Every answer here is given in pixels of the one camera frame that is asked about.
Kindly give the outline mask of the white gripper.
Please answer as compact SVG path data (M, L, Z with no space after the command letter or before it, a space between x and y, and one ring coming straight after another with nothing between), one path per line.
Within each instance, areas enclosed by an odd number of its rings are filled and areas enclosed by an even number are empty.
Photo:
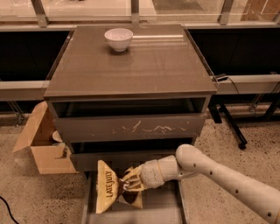
M157 160L147 161L140 167L130 167L122 180L126 181L123 189L127 192L142 192L145 187L155 189L165 183Z

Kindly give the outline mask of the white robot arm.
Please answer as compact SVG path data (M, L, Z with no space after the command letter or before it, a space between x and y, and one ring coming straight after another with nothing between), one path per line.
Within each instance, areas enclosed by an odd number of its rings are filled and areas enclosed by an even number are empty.
M269 224L280 224L279 190L215 162L190 144L180 145L173 155L147 161L132 169L122 178L123 189L141 192L196 174L211 179Z

